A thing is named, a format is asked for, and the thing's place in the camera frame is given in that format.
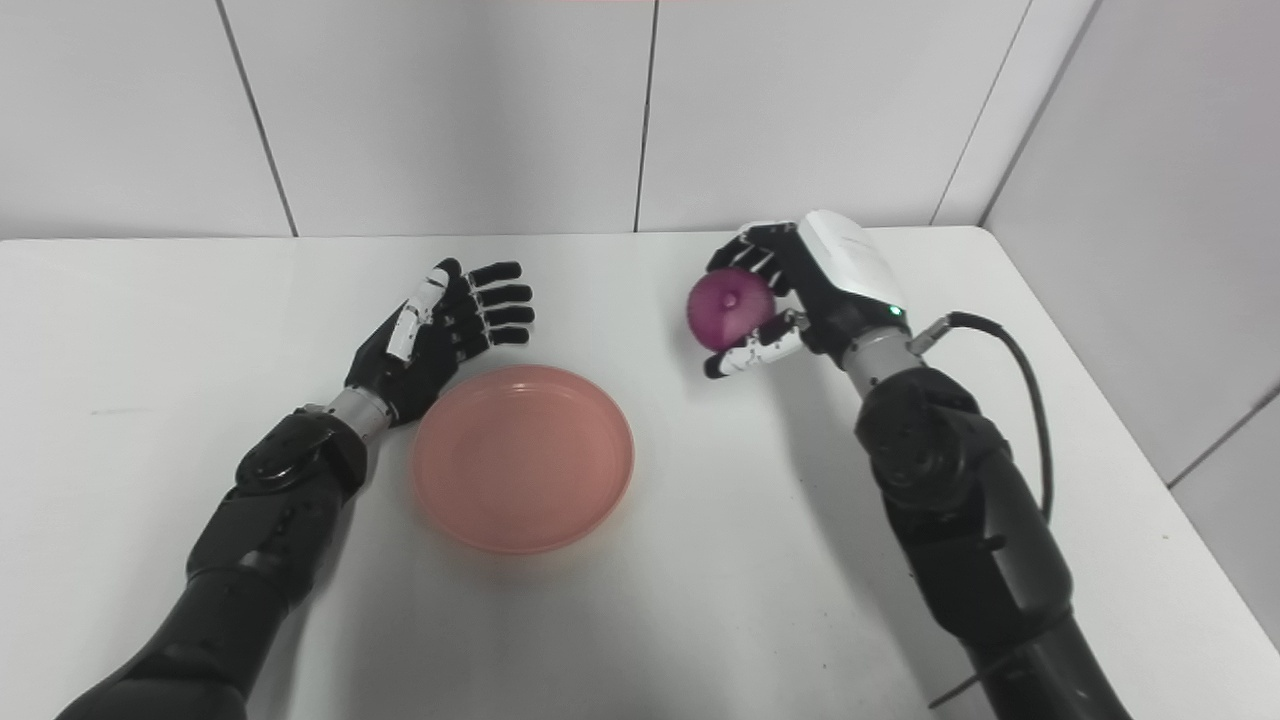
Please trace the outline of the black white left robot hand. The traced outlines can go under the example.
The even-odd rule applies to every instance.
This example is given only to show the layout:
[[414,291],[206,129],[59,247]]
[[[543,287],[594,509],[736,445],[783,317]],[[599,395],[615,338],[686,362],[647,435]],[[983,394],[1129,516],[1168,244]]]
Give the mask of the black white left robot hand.
[[344,386],[375,398],[392,427],[419,420],[462,364],[530,341],[535,311],[522,274],[517,261],[470,272],[454,258],[439,261],[361,343]]

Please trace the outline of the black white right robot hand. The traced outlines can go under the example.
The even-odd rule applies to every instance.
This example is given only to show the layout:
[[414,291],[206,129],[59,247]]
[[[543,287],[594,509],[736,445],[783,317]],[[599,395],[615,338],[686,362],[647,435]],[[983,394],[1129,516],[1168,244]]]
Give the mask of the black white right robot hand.
[[844,366],[855,354],[892,340],[904,348],[910,328],[888,263],[856,222],[835,211],[809,211],[800,222],[755,222],[718,249],[708,270],[746,272],[776,297],[794,295],[797,309],[778,311],[749,331],[733,331],[730,345],[703,364],[722,379],[777,363],[800,350]]

